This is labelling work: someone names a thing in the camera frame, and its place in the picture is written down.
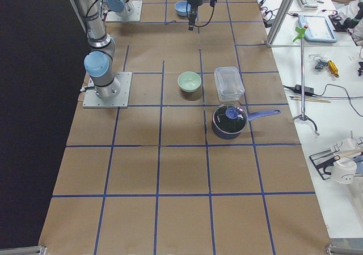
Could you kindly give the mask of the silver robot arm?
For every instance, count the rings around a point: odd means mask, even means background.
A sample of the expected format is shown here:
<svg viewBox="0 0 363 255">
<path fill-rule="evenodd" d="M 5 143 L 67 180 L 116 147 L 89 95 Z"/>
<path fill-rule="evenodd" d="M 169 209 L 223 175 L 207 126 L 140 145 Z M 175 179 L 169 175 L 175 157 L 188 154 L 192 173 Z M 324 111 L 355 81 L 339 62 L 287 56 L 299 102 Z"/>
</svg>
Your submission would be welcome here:
<svg viewBox="0 0 363 255">
<path fill-rule="evenodd" d="M 96 0 L 74 0 L 74 3 L 92 50 L 84 63 L 95 86 L 95 95 L 100 99 L 115 97 L 120 91 L 120 82 L 112 72 L 115 42 L 106 31 Z"/>
</svg>

